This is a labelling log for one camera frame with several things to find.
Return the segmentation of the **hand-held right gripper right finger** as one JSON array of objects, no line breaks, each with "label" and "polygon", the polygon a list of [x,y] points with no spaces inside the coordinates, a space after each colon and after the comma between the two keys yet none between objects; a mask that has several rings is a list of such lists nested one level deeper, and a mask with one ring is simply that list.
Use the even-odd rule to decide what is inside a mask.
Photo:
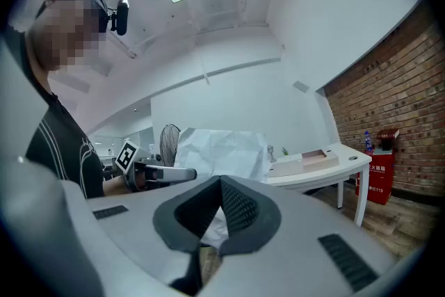
[{"label": "hand-held right gripper right finger", "polygon": [[220,177],[221,209],[228,231],[220,256],[244,255],[261,250],[278,231],[282,215],[269,197],[237,182]]}]

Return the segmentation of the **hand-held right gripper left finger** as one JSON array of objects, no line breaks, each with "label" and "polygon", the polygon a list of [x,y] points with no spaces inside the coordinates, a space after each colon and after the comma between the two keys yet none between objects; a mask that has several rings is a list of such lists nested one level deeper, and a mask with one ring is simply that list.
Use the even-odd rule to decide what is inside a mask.
[{"label": "hand-held right gripper left finger", "polygon": [[160,204],[153,226],[171,250],[194,253],[222,204],[219,176],[202,182]]}]

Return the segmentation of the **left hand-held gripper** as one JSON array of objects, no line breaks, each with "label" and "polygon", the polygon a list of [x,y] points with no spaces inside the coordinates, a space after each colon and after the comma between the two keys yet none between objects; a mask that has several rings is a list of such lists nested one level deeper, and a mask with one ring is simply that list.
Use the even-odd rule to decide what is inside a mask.
[{"label": "left hand-held gripper", "polygon": [[131,141],[125,141],[115,164],[122,171],[124,181],[132,192],[159,188],[160,182],[187,182],[196,179],[196,170],[162,166],[160,159],[158,154],[152,154]]}]

